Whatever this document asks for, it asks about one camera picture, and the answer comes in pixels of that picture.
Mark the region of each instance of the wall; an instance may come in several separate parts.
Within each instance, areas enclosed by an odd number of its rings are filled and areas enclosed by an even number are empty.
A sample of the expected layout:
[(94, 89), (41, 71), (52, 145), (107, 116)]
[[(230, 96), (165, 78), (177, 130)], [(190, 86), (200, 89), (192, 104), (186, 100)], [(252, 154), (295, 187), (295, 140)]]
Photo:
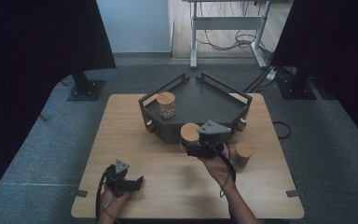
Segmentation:
[(97, 0), (114, 53), (171, 52), (169, 1)]

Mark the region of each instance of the table leg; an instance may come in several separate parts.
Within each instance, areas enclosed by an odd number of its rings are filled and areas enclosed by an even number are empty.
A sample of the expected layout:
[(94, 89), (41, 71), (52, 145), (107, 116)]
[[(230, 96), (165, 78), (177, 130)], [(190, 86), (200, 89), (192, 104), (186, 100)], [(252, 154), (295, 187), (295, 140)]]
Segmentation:
[(264, 15), (262, 17), (260, 29), (258, 29), (258, 31), (257, 31), (257, 34), (255, 36), (255, 41), (251, 44), (252, 50), (255, 54), (255, 58), (257, 59), (258, 66), (260, 68), (267, 67), (266, 62), (264, 62), (264, 59), (263, 59), (263, 52), (261, 51), (261, 49), (258, 46), (260, 45), (261, 36), (263, 35), (264, 27), (266, 26), (267, 18), (269, 15), (270, 5), (271, 5), (270, 1), (267, 1), (266, 8), (264, 9)]
[(197, 2), (193, 3), (193, 34), (191, 39), (190, 68), (197, 68)]

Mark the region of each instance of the wooden table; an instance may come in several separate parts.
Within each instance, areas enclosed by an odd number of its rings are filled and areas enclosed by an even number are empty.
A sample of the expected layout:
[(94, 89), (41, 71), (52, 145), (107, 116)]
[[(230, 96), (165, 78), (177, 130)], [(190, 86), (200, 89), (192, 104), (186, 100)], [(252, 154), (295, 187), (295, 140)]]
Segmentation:
[[(258, 218), (302, 218), (296, 189), (269, 112), (260, 94), (254, 97), (247, 126), (229, 140), (231, 148), (248, 141), (255, 150), (245, 169), (237, 172), (238, 189)], [(178, 144), (164, 144), (145, 129), (138, 100), (142, 94), (109, 98), (76, 197), (74, 217), (95, 217), (95, 195), (104, 169), (116, 159), (130, 165), (126, 176), (145, 181), (123, 209), (124, 218), (229, 218), (227, 200), (202, 162), (188, 157)]]

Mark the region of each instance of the wooden cylinder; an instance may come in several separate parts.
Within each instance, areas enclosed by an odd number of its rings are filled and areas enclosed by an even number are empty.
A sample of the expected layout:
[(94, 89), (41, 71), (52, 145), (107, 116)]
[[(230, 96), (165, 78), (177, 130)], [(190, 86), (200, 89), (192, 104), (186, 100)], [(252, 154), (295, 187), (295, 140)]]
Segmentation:
[(188, 143), (198, 143), (199, 142), (199, 133), (197, 132), (197, 129), (200, 126), (195, 123), (187, 123), (182, 126), (180, 130), (180, 148), (186, 152), (185, 145)]
[(245, 168), (246, 164), (254, 154), (255, 151), (249, 142), (239, 142), (235, 146), (232, 160), (238, 168)]
[(159, 114), (165, 119), (171, 119), (175, 115), (175, 95), (172, 92), (162, 92), (157, 97)]

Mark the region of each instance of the gray carpet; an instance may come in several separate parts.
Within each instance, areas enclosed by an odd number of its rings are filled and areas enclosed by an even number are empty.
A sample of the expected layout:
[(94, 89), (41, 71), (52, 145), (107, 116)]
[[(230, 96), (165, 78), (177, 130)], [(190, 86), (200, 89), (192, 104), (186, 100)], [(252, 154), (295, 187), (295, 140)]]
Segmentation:
[[(256, 65), (126, 65), (89, 71), (106, 81), (96, 102), (68, 102), (72, 77), (58, 83), (19, 153), (0, 181), (0, 223), (94, 223), (76, 219), (71, 208), (108, 97), (149, 93), (186, 72), (206, 71), (243, 91), (261, 74)], [(276, 83), (264, 95), (273, 121), (291, 135), (281, 140), (305, 216), (291, 223), (358, 223), (358, 129), (335, 100), (283, 100)], [(277, 135), (287, 129), (276, 125)]]

